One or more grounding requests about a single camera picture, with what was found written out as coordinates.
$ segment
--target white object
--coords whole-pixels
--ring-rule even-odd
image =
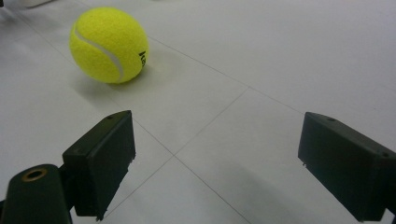
[[[20,0],[20,4],[24,7],[35,7],[52,0]]]

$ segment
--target ball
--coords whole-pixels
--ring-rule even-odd
[[[140,24],[114,7],[97,7],[73,24],[69,48],[88,76],[105,83],[136,77],[149,57],[149,42]]]

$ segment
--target white surface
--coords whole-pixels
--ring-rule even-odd
[[[137,157],[106,224],[358,223],[297,158],[304,112],[395,149],[394,1],[5,5],[1,198],[16,173],[61,165],[96,122],[125,109],[134,114]],[[128,84],[89,79],[68,51],[74,20],[100,6],[130,13],[149,36],[147,66]],[[387,212],[380,223],[391,219]]]

